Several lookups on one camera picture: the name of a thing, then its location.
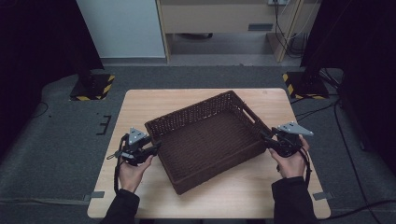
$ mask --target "black curtain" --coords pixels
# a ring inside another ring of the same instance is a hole
[[[77,73],[65,41],[86,68],[103,69],[76,1],[0,0],[0,158],[32,116],[42,88]]]
[[[301,66],[347,69],[364,53],[362,45],[377,26],[388,1],[323,0]]]

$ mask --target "gray carpet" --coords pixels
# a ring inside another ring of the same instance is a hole
[[[0,166],[0,198],[50,198],[82,200],[90,194],[102,165],[125,92],[130,89],[209,89],[282,88],[281,74],[298,67],[199,66],[199,67],[107,67],[116,76],[105,100],[72,102],[68,94],[77,76],[50,83],[42,91],[42,101],[21,132],[11,152]],[[322,108],[337,100],[302,100],[292,104],[296,115]],[[362,151],[359,139],[344,111],[337,114],[347,145],[369,203],[396,199],[396,177],[374,152]],[[105,135],[100,123],[111,116]],[[332,215],[365,205],[346,148],[338,132],[333,107],[299,121],[315,133],[307,138],[322,187],[334,198],[329,200]],[[97,223],[87,216],[88,205],[1,204],[0,223]],[[395,223],[396,205],[373,208],[381,223]],[[157,220],[181,223],[186,220]],[[243,222],[222,220],[221,223]],[[207,220],[207,223],[219,223]],[[375,223],[366,211],[323,223]]]

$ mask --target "sleeve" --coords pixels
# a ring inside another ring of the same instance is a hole
[[[284,178],[272,185],[275,224],[319,223],[302,176]]]
[[[134,193],[120,189],[107,210],[105,218],[101,224],[118,223],[131,224],[134,223],[134,215],[136,215],[140,199]]]

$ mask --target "hand-mounted device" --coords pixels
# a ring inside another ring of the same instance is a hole
[[[283,158],[290,157],[296,152],[299,152],[306,164],[305,184],[308,186],[312,170],[308,153],[305,148],[303,148],[299,134],[308,136],[313,136],[314,134],[293,121],[279,125],[277,128],[273,127],[271,131],[271,134],[261,131],[261,137],[266,147],[272,148]]]
[[[150,156],[157,156],[158,149],[161,146],[161,141],[155,143],[152,147],[143,148],[150,143],[151,137],[145,133],[140,132],[134,127],[131,128],[129,133],[126,133],[120,140],[119,150],[113,155],[108,156],[107,159],[117,158],[117,166],[114,172],[114,190],[116,193],[119,191],[119,174],[120,165],[127,162],[132,166],[137,166],[146,161]]]

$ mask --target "table top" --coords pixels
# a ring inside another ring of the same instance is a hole
[[[146,132],[144,124],[162,115],[199,103],[230,89],[131,90],[125,95],[120,114],[94,191],[104,198],[92,198],[89,217],[104,217],[115,197],[116,160],[106,157],[118,150],[120,139],[131,127]],[[269,127],[296,121],[289,99],[282,89],[232,89]],[[314,164],[309,184],[311,194],[322,192]],[[271,218],[274,200],[271,184],[280,179],[276,161],[268,151],[227,170],[204,184],[177,195],[155,157],[136,191],[140,197],[136,218]],[[326,200],[315,201],[317,217],[329,217]]]

